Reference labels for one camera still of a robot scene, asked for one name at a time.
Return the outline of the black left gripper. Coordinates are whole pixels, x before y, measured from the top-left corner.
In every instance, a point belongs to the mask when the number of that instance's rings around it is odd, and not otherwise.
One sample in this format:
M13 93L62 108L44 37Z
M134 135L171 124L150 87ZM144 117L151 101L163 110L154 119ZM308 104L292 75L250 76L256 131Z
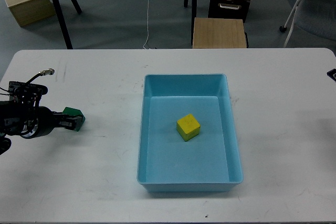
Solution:
M79 131L83 115L62 114L59 126ZM45 136L56 127L53 113L44 106L30 106L10 101L1 102L1 138L21 136L25 139Z

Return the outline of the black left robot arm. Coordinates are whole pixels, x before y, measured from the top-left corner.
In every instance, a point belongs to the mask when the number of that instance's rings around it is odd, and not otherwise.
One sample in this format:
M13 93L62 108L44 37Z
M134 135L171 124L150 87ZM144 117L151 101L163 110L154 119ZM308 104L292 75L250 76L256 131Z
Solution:
M54 69L49 68L26 82L10 81L8 88L3 89L2 95L8 96L9 100L1 101L1 154L12 144L7 136L31 139L48 135L57 127L76 132L81 129L86 118L80 110L66 107L62 112L55 112L39 105L48 88L33 81L54 73Z

